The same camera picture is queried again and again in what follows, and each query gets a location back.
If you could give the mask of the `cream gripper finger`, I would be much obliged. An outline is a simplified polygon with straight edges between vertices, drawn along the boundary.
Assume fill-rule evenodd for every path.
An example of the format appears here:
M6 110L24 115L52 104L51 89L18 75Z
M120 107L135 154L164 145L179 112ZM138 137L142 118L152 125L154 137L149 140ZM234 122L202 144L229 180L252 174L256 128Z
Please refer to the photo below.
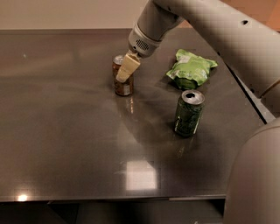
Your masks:
M139 68L140 64L141 62L137 54L128 51L122 60L116 79L121 83L124 83Z

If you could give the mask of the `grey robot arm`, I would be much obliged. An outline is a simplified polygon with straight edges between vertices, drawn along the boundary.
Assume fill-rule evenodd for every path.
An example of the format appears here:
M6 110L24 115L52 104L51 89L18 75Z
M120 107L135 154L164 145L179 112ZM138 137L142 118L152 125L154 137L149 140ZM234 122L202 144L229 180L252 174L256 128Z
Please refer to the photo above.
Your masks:
M165 34L186 20L275 116L234 162L223 224L280 224L280 34L221 0L149 0L116 76L126 81Z

